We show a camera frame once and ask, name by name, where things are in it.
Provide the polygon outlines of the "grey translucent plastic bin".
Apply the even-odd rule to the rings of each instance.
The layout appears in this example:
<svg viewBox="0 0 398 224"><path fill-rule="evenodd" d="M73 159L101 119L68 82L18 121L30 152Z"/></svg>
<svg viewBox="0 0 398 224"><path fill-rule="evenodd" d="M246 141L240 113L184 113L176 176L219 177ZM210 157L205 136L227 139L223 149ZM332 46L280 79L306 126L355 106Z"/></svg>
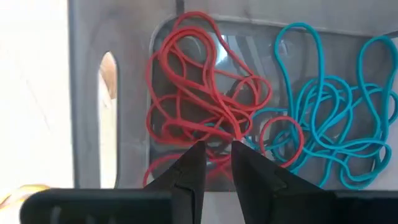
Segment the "grey translucent plastic bin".
<svg viewBox="0 0 398 224"><path fill-rule="evenodd" d="M149 136L146 117L152 99L145 79L147 61L171 33L177 17L189 11L201 11L213 18L230 49L255 75L269 81L272 98L261 109L282 108L287 110L287 115L289 102L274 56L275 40L291 23L304 22L312 26L322 41L325 76L342 78L352 90L353 120L344 142L377 139L376 120L358 86L357 59L367 41L382 35L389 37L398 50L398 0L68 0L68 6L73 155L78 188L98 188L100 176L106 171L100 156L100 141L105 132L100 129L99 119L99 68L106 54L116 60L117 84L113 118L116 178L111 186L139 189L143 187L143 177L151 162L167 154L183 154L190 148L159 143ZM247 76L219 43L207 21L189 17L180 26L198 26L207 31L216 45L216 69ZM204 63L206 47L202 41L186 36L177 45L186 56ZM289 74L295 103L304 84L318 78L315 41L304 28L293 27L279 41L278 53ZM373 88L385 86L391 67L391 53L385 44L374 42L366 49L363 78L379 115L381 93ZM158 60L152 63L151 80L158 97L177 92ZM228 97L236 94L236 101L250 105L254 100L252 90L247 85L241 88L237 85L238 81L233 78L216 75L217 90ZM183 101L180 110L183 119L196 123L211 116L189 101ZM216 157L230 156L232 141L248 146L245 136L257 136L260 125L275 116L277 114L271 112L257 119L252 117L252 128L241 139L211 136L205 141L206 149ZM293 115L288 116L298 122ZM389 126L386 143L392 149L388 165L361 190L398 191L398 118ZM326 159L306 153L304 158L305 164L294 175L318 187ZM348 165L353 175L365 174L372 169L373 159L353 157ZM331 164L330 177L322 189L350 190L340 183L339 170L338 163ZM202 224L244 223L233 181L218 174L206 178L205 189Z"/></svg>

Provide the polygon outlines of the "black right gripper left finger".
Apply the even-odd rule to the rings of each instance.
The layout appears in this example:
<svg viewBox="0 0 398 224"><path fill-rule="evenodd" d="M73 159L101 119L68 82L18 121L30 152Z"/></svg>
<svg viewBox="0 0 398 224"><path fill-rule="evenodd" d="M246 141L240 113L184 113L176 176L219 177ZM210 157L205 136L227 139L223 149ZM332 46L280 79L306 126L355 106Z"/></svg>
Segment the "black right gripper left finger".
<svg viewBox="0 0 398 224"><path fill-rule="evenodd" d="M200 224L205 143L198 141L142 189L48 189L30 196L21 224Z"/></svg>

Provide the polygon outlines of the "red rubber band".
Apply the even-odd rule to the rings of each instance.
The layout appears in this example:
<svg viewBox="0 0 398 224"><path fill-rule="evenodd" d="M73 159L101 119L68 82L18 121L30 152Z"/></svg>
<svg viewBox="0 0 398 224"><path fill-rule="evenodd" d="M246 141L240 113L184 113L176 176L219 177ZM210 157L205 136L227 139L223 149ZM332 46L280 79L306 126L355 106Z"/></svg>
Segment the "red rubber band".
<svg viewBox="0 0 398 224"><path fill-rule="evenodd" d="M275 123L276 121L290 121L295 126L295 129L296 129L296 132L294 132L294 134L298 134L299 143L298 143L298 148L297 148L295 154L293 155L292 158L290 158L289 160L287 160L286 162L284 162L283 164L280 165L281 167L286 168L286 167L290 166L293 162L295 162L299 158L299 155L301 155L301 153L303 151L304 142L305 142L304 134L303 134L302 128L300 127L298 122L296 122L296 120L294 120L290 116L278 116L275 118L271 118L269 121L267 121L264 124L263 128L261 129L260 135L259 135L259 141L260 141L259 147L263 154L266 153L265 146L263 144L265 130L271 124Z"/></svg>
<svg viewBox="0 0 398 224"><path fill-rule="evenodd" d="M214 30L214 32L217 36L217 39L219 40L218 36L219 35L221 36L221 32L220 32L218 26L216 25L215 21L208 14L201 12L201 11L189 11L189 12L185 12L185 13L181 14L179 17L177 17L177 20L174 23L171 33L176 29L183 28L180 26L180 23L183 20L188 19L189 17L199 17L199 18L207 21L207 23L209 23L209 25ZM152 80L151 80L151 78L152 78L152 63L154 60L158 60L158 54L159 54L158 51L154 52L151 55L150 59L147 61L146 69L145 69L145 79L146 79L146 83L147 83L148 92L152 99L152 103L154 102L154 100L156 98L158 98L158 99L160 98L155 94L155 91L152 87ZM169 54L168 54L169 67L172 70L174 70L174 72L177 75L180 75L181 77L184 77L185 79L190 80L191 82L195 82L195 83L202 85L203 81L204 81L202 69L200 67L194 66L193 64L188 63L188 62L186 62L185 65L182 65L180 60L181 60L181 57L177 56L176 54L174 54L172 52L169 52ZM228 97L228 96L222 94L222 92L220 92L220 91L219 92L222 95L224 95L234 101L235 106L234 106L233 114L235 115L236 119L239 122L241 131L242 131L243 137L244 137L244 135L247 134L248 132L250 132L250 130L252 128L252 117L253 117L254 112L261 109L263 106L265 106L269 102L269 100L272 98L273 91L272 91L272 86L269 83L269 81L267 81L265 78L255 75L255 74L252 78L249 78L248 81L245 83L241 83L240 80L237 80L237 81L238 81L238 85L237 85L238 88L241 88L242 86L247 85L252 90L254 100L250 105L244 105L244 104L241 104L238 101L236 101L236 97L237 97L236 94L233 94L231 97ZM186 95L182 90L180 90L178 88L178 86L176 86L176 87L177 87L177 92L175 94L168 94L168 95L179 95L179 96L187 96L188 97L188 95ZM188 91L192 92L198 98L202 99L203 101L206 101L211 105L216 105L215 101L213 100L213 98L210 95L208 95L200 90L197 90L195 88L186 87L186 89ZM165 101L161 102L161 107L163 108L163 110L166 113L169 114L169 116L171 116L173 118L176 117L177 107L176 107L175 100L171 100L171 99L165 100ZM223 122L221 124L221 128L223 129L223 131L226 131L227 133L230 133L230 134L234 133L233 126L228 120L226 120L226 122ZM182 129L178 126L170 125L170 126L168 126L168 130L169 130L170 135L173 137L183 137Z"/></svg>
<svg viewBox="0 0 398 224"><path fill-rule="evenodd" d="M186 55L179 50L179 48L175 45L175 43L186 36L192 36L196 37L197 39L201 40L204 45L207 47L207 58L204 64L199 64L196 63L195 61L191 60L190 58L186 57ZM209 110L210 112L216 113L220 118L225 118L227 119L233 126L234 133L226 133L222 132L217 128L210 128L208 126L204 126L202 124L198 123L193 123L190 121L186 121L182 119L180 116L177 116L176 118L172 118L171 121L173 121L175 124L178 124L180 126L183 126L184 128L189 128L189 129L195 129L199 131L204 131L209 134L215 134L219 135L223 138L236 138L236 139L241 139L243 137L243 133L241 131L240 125L238 120L236 119L235 115L233 114L234 110L234 101L224 95L222 95L217 89L216 89L216 84L215 84L215 75L217 73L229 76L233 79L240 80L241 83L245 83L248 81L249 78L252 78L254 76L252 70L249 69L249 67L239 59L239 57L229 48L229 45L222 39L222 37L219 35L219 42L223 45L225 51L230 54L230 57L232 57L235 61L239 63L239 66L245 69L245 71L249 74L247 77L243 76L236 76L233 75L232 73L228 73L223 70L216 70L215 65L216 65L216 47L213 39L208 35L208 33L200 28L200 27L194 27L194 26L187 26L183 27L180 29L174 30L170 35L164 40L161 48L158 51L158 60L160 62L160 66L162 69L164 69L165 74L168 76L170 81L172 81L180 90L182 90L186 95L188 95L188 98L190 100L193 100L194 103L198 104L199 106ZM168 54L169 52L172 52L176 54L177 56L181 57L181 63L182 65L185 65L186 62L193 64L194 66L200 67L203 72L203 84L200 85L195 82L191 82L190 80L185 79L184 77L181 77L180 75L177 75L174 70L172 70L169 67L168 63ZM194 95L192 92L188 91L186 87L190 88L195 88L197 90L200 90L208 95L210 95L213 100L215 101L216 105L211 105L206 101L203 101L202 99L198 98L196 95Z"/></svg>
<svg viewBox="0 0 398 224"><path fill-rule="evenodd" d="M169 116L168 113L166 113L163 108L161 107L161 102L165 100L175 100L176 101L176 107L177 107L177 112L176 112L176 117L173 118ZM204 119L203 121L200 121L199 123L194 123L193 121L187 121L185 119L182 119L181 117L181 111L180 111L180 103L181 101L190 101L191 103L200 106L197 102L194 102L193 99L188 98L187 96L179 96L179 95L165 95L160 97L159 99L156 98L151 104L150 108L148 109L147 117L146 117L146 128L149 132L149 135L151 138L159 143L163 144L172 144L172 145L178 145L178 146L193 146L195 143L198 141L206 141L208 140L209 137L211 136L219 136L220 138L224 138L227 140L232 140L233 136L230 133L227 133L226 131L223 131L221 128L221 124L223 122L226 122L227 117L224 113L224 111L217 111L217 110L212 110L208 109L207 112L211 114L211 116L207 119ZM162 133L160 136L156 135L153 128L152 128L152 111L156 109L160 111L163 116L166 118L166 121L164 125L162 126ZM178 126L182 129L182 136L183 137L173 137L170 135L168 126ZM195 133L203 133L204 135L200 138L194 137ZM158 168L158 166L161 166L162 164L171 161L171 160L177 160L181 158L183 154L167 154L166 156L160 157L156 159L155 161L151 162L149 167L147 168L143 181L142 181L142 186L145 187L148 184L148 178L150 174L152 173L153 170ZM221 156L221 157L216 157L215 154L213 154L211 151L206 149L206 155L208 156L208 159L210 162L215 164L215 168L211 170L206 175L206 178L211 179L216 177L218 174L223 174L225 177L227 177L230 181L232 181L232 173L231 171L228 172L226 170L226 167L229 165L231 156Z"/></svg>

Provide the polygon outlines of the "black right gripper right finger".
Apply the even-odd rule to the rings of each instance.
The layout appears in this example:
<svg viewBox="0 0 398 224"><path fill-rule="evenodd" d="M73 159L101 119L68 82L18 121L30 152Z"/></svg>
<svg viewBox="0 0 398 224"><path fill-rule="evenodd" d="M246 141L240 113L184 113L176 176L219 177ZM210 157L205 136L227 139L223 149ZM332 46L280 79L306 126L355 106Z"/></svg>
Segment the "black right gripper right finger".
<svg viewBox="0 0 398 224"><path fill-rule="evenodd" d="M398 191L323 190L239 141L231 166L246 224L398 224Z"/></svg>

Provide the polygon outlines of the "yellow rubber band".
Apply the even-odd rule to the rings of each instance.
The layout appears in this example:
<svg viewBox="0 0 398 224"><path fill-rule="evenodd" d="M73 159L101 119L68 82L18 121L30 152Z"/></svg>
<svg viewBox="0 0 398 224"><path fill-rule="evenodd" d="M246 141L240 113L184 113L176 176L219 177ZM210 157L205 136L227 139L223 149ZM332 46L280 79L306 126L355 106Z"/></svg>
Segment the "yellow rubber band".
<svg viewBox="0 0 398 224"><path fill-rule="evenodd" d="M31 195L50 189L50 186L44 184L25 184L15 190L0 197L0 210L11 205L22 203Z"/></svg>

